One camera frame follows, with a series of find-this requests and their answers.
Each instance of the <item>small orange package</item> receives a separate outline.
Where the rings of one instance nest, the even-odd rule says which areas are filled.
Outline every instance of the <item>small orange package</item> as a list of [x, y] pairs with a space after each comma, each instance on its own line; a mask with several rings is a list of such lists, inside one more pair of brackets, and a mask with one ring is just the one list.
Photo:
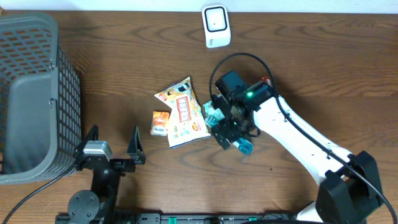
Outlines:
[[167, 126], [169, 125], [169, 112], [154, 111], [152, 118], [151, 135], [167, 136]]

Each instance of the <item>red label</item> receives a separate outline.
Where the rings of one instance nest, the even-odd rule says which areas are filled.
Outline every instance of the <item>red label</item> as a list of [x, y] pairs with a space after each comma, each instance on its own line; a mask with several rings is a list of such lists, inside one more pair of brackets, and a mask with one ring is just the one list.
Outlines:
[[167, 97], [163, 93], [159, 94], [159, 98], [162, 99], [163, 101], [167, 100]]
[[184, 96], [176, 100], [177, 109], [180, 115], [180, 123], [191, 120], [191, 111], [189, 108], [188, 97]]

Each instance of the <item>snack bag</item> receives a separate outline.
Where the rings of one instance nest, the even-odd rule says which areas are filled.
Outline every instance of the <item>snack bag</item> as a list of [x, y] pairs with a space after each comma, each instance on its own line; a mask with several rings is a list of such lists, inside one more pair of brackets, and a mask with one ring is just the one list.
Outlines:
[[154, 111], [152, 118], [152, 126], [150, 128], [151, 135], [167, 135], [167, 126], [169, 125], [169, 112]]
[[155, 95], [172, 109], [167, 128], [170, 148], [195, 139], [210, 137], [190, 77]]

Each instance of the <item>silver metal part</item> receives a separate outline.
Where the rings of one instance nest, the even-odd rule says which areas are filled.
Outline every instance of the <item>silver metal part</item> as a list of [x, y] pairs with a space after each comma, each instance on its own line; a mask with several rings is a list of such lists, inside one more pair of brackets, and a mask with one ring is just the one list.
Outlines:
[[106, 141], [88, 141], [83, 152], [92, 155], [105, 155], [108, 161], [112, 158], [112, 150]]

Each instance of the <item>white device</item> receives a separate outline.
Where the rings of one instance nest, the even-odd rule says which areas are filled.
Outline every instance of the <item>white device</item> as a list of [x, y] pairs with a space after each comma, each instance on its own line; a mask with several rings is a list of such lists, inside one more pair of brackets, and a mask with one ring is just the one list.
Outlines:
[[208, 48], [227, 46], [231, 42], [231, 29], [226, 8], [223, 5], [207, 6], [201, 15]]
[[[290, 115], [292, 120], [299, 125], [301, 129], [335, 153], [338, 157], [342, 158], [345, 162], [349, 162], [348, 155], [351, 154], [349, 150], [333, 143], [305, 122], [290, 108], [283, 97], [280, 96], [279, 101], [284, 111]], [[274, 97], [263, 102], [260, 107], [261, 109], [259, 111], [254, 112], [254, 124], [279, 141], [281, 145], [296, 157], [296, 159], [309, 171], [317, 185], [320, 185], [326, 179], [325, 173], [327, 170], [336, 172], [343, 166], [335, 159], [328, 157], [327, 153], [323, 152], [288, 122], [280, 112]], [[315, 209], [315, 202], [311, 203], [297, 214], [296, 219], [309, 222], [322, 222], [322, 219]]]

